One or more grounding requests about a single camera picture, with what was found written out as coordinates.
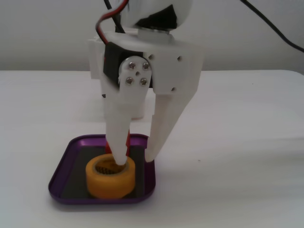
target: white tabletop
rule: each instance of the white tabletop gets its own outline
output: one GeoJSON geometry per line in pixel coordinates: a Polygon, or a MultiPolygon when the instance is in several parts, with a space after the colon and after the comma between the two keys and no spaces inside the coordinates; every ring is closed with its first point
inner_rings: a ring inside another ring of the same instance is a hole
{"type": "MultiPolygon", "coordinates": [[[[153,92],[132,133],[149,134],[153,92]]],[[[105,133],[88,72],[0,72],[0,224],[22,228],[299,228],[304,224],[304,76],[203,72],[135,205],[65,206],[48,182],[68,142],[105,133]]]]}

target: metal screw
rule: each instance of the metal screw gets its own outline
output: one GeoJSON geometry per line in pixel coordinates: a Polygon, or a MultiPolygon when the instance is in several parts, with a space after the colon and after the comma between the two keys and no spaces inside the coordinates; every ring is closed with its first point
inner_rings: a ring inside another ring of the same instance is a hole
{"type": "Polygon", "coordinates": [[[134,70],[135,67],[136,67],[136,64],[134,62],[129,63],[130,70],[134,70]]]}
{"type": "Polygon", "coordinates": [[[149,63],[144,63],[143,65],[142,65],[142,69],[143,70],[149,70],[149,68],[150,68],[150,65],[149,65],[149,63]]]}
{"type": "Polygon", "coordinates": [[[148,80],[146,78],[142,78],[141,81],[140,81],[140,84],[142,86],[146,86],[148,84],[148,80]]]}
{"type": "Polygon", "coordinates": [[[132,83],[133,83],[133,78],[128,77],[128,78],[125,80],[125,83],[126,83],[128,86],[132,85],[132,83]]]}

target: yellow spool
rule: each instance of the yellow spool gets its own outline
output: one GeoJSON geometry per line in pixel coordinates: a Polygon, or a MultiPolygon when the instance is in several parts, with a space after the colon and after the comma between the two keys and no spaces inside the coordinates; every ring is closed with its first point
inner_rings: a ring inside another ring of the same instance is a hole
{"type": "Polygon", "coordinates": [[[100,155],[89,161],[85,172],[87,189],[96,198],[122,198],[135,187],[135,163],[130,157],[125,165],[117,165],[112,154],[100,155]]]}

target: purple tray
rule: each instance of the purple tray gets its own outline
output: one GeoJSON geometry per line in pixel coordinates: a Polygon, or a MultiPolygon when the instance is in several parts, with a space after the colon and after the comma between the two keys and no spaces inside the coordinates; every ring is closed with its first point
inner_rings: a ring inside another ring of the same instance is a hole
{"type": "MultiPolygon", "coordinates": [[[[142,134],[131,134],[131,146],[147,147],[148,137],[142,134]]],[[[76,157],[84,146],[105,146],[106,139],[104,134],[83,135],[74,138],[68,144],[51,181],[48,184],[48,190],[52,198],[63,204],[126,204],[138,203],[152,195],[155,188],[155,166],[154,161],[144,164],[144,196],[140,198],[128,199],[64,199],[61,193],[65,187],[66,181],[71,173],[76,157]]]]}

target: red wire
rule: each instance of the red wire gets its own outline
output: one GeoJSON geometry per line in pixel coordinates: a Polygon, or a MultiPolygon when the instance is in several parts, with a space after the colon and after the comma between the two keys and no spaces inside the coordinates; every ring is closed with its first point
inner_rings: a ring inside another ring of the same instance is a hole
{"type": "Polygon", "coordinates": [[[128,2],[129,2],[129,0],[123,0],[123,2],[120,4],[119,7],[117,7],[117,9],[102,15],[101,18],[97,21],[95,29],[96,29],[96,32],[99,35],[100,39],[104,42],[104,44],[107,44],[109,41],[106,39],[103,31],[100,28],[101,22],[113,17],[116,14],[119,14],[121,11],[123,11],[123,9],[128,4],[128,2]]]}

